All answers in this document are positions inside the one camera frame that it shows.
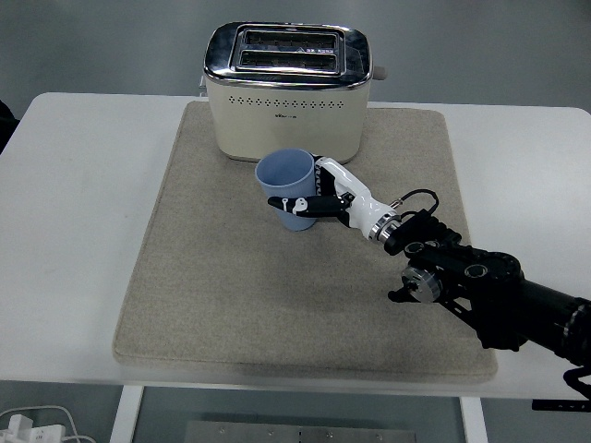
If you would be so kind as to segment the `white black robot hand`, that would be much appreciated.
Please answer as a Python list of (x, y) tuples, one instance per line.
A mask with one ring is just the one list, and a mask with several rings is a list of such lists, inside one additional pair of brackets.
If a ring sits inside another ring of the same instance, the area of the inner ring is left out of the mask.
[(337, 218), (369, 240), (383, 231), (396, 230), (401, 216), (390, 205), (378, 202), (370, 190), (339, 162), (314, 156), (316, 194), (310, 197), (269, 197), (268, 203), (301, 218)]

